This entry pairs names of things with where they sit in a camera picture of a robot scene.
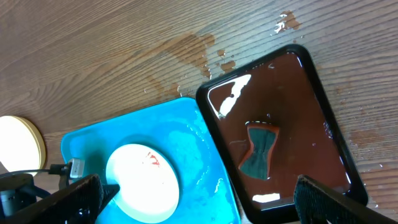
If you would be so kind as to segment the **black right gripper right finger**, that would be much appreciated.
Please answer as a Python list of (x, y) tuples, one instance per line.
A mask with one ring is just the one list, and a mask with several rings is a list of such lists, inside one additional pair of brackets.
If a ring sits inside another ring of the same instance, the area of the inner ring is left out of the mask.
[(306, 175), (298, 177), (294, 205), (302, 224), (397, 224)]

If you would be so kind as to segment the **small yellow plate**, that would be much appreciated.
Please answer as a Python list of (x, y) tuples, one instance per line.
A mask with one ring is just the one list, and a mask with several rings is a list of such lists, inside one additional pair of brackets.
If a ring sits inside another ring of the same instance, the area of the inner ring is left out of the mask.
[(18, 116), (1, 117), (1, 164), (8, 172), (43, 169), (44, 139), (36, 126)]

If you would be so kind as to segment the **light blue plate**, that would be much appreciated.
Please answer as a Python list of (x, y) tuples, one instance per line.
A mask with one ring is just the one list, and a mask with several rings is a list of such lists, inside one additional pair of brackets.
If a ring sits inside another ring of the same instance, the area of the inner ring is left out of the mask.
[(180, 188), (174, 168), (149, 146), (117, 148), (107, 161), (106, 181), (119, 185), (116, 205), (139, 222), (160, 223), (177, 209)]

